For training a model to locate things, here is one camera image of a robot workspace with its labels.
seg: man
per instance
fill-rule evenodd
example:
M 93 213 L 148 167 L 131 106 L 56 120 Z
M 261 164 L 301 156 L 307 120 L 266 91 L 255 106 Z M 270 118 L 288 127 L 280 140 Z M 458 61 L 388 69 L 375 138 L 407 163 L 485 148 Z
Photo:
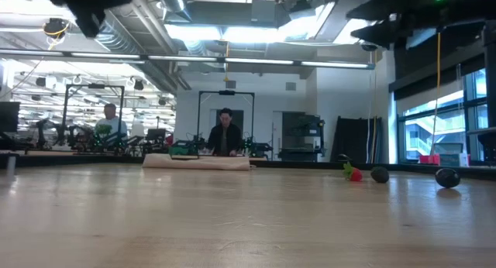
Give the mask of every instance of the man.
M 95 127 L 99 125 L 110 125 L 112 129 L 110 130 L 110 134 L 116 133 L 119 129 L 119 117 L 115 115 L 116 107 L 114 104 L 106 104 L 103 108 L 103 112 L 105 113 L 105 118 L 101 119 L 96 123 Z M 123 136 L 123 139 L 127 138 L 127 125 L 124 121 L 121 121 L 121 133 L 126 135 Z
M 231 124 L 233 111 L 224 108 L 219 113 L 220 124 L 212 128 L 208 138 L 207 149 L 212 150 L 215 156 L 236 156 L 241 145 L 241 131 Z

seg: red object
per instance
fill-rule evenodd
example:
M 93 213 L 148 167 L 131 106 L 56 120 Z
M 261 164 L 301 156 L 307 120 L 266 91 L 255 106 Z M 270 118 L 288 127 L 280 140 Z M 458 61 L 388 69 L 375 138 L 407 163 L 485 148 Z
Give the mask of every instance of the red object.
M 353 168 L 353 172 L 351 173 L 350 181 L 352 182 L 361 182 L 362 181 L 362 172 L 358 168 Z
M 174 141 L 174 135 L 170 135 L 165 138 L 165 142 L 169 145 L 172 146 L 172 142 Z
M 361 182 L 362 181 L 362 172 L 355 167 L 352 167 L 350 163 L 345 163 L 343 165 L 344 167 L 344 177 L 347 180 L 350 180 L 352 182 Z
M 435 165 L 441 165 L 441 159 L 439 158 L 439 154 L 435 155 L 428 155 L 428 156 L 420 156 L 418 158 L 418 163 L 421 164 L 435 164 Z

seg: man in black jacket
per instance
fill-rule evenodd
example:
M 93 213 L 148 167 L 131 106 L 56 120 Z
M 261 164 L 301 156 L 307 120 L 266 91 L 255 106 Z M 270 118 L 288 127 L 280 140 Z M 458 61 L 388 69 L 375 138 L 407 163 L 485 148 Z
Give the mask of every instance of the man in black jacket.
M 241 131 L 231 124 L 233 111 L 224 108 L 219 113 L 220 124 L 212 128 L 208 138 L 207 149 L 212 150 L 215 156 L 236 156 L 241 145 Z

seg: yellow cable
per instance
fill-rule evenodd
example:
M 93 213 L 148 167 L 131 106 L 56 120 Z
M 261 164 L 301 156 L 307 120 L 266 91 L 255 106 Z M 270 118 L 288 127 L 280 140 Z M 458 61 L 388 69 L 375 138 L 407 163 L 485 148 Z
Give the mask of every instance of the yellow cable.
M 441 33 L 437 33 L 437 94 L 436 106 L 434 108 L 434 126 L 432 127 L 432 144 L 431 156 L 434 155 L 434 141 L 436 139 L 436 120 L 437 120 L 437 100 L 439 99 L 441 90 Z
M 62 30 L 60 30 L 58 32 L 54 32 L 54 33 L 47 33 L 47 32 L 45 32 L 45 35 L 47 35 L 47 36 L 59 36 L 59 34 L 65 32 L 65 31 L 67 31 L 67 29 L 69 29 L 69 24 L 70 24 L 70 22 L 67 23 L 67 25 L 65 26 L 65 28 L 63 28 Z
M 377 65 L 377 50 L 375 50 L 374 64 Z M 377 128 L 377 72 L 374 70 L 374 134 L 372 136 L 372 159 L 371 163 L 375 162 L 375 143 L 376 143 L 376 128 Z

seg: wooden table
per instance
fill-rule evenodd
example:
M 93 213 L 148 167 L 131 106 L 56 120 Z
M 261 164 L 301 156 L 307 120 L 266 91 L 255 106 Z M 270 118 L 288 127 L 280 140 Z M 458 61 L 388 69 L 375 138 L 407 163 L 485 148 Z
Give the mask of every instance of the wooden table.
M 339 170 L 19 168 L 2 268 L 492 267 L 496 183 Z

